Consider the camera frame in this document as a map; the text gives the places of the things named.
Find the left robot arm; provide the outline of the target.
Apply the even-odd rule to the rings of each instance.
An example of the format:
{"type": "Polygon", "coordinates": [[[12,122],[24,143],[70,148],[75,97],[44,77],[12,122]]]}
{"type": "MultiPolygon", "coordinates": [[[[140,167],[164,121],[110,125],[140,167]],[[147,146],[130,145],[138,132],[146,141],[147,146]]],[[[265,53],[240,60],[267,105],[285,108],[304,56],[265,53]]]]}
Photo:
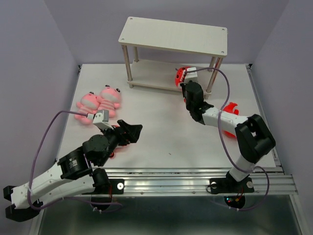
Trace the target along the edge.
{"type": "Polygon", "coordinates": [[[90,137],[28,183],[6,186],[3,196],[11,202],[5,209],[6,218],[24,222],[53,203],[80,194],[123,194],[124,179],[109,179],[103,166],[117,147],[136,143],[143,126],[130,125],[123,120],[117,123],[117,126],[102,128],[100,134],[90,137]]]}

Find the red shark plush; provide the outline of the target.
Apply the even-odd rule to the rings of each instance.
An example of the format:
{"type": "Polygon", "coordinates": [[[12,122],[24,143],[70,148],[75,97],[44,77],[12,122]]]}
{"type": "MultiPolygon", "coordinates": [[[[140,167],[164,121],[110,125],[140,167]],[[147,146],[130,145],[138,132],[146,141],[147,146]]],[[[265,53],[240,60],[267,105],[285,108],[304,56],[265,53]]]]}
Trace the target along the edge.
{"type": "MultiPolygon", "coordinates": [[[[228,105],[226,105],[223,109],[223,111],[231,113],[231,114],[235,114],[235,115],[239,115],[239,110],[237,109],[238,104],[234,103],[234,102],[230,102],[228,105]]],[[[228,138],[232,138],[235,139],[236,136],[226,130],[223,130],[223,133],[225,136],[227,136],[228,138]]]]}
{"type": "Polygon", "coordinates": [[[113,129],[108,129],[106,137],[109,141],[109,158],[114,158],[114,150],[130,144],[128,140],[129,132],[119,125],[113,125],[113,129]]]}
{"type": "Polygon", "coordinates": [[[181,90],[181,83],[185,80],[185,71],[190,68],[190,66],[184,66],[179,69],[176,69],[175,85],[178,89],[181,90]]]}

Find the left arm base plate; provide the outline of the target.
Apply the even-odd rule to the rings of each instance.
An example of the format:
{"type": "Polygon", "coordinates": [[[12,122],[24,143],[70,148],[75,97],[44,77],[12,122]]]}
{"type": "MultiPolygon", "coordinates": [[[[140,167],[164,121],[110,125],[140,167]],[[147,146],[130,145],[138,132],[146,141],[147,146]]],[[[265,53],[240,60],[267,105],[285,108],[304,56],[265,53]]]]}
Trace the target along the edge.
{"type": "Polygon", "coordinates": [[[96,184],[91,192],[85,192],[83,195],[121,195],[124,193],[124,179],[109,179],[109,182],[96,184]]]}

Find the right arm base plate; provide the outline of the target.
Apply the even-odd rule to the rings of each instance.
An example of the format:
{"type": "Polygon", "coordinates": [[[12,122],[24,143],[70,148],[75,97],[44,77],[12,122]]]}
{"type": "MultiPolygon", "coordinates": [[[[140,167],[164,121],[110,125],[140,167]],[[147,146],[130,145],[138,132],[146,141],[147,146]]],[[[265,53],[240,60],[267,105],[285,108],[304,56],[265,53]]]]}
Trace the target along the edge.
{"type": "Polygon", "coordinates": [[[211,194],[232,194],[232,193],[253,193],[254,186],[252,179],[246,177],[240,182],[230,178],[211,178],[209,185],[206,187],[207,192],[211,194]]]}

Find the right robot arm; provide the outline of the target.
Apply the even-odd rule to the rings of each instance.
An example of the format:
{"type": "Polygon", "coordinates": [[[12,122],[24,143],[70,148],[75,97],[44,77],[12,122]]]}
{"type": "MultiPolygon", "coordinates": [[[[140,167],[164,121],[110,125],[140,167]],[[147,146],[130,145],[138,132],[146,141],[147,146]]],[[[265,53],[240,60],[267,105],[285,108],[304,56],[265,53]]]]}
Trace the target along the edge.
{"type": "Polygon", "coordinates": [[[200,84],[181,84],[186,109],[192,119],[202,125],[218,128],[222,146],[233,167],[225,179],[226,188],[236,191],[256,164],[275,146],[276,141],[260,115],[239,116],[214,107],[204,101],[200,84]],[[240,156],[233,162],[223,140],[223,131],[233,134],[238,143],[240,156]]]}

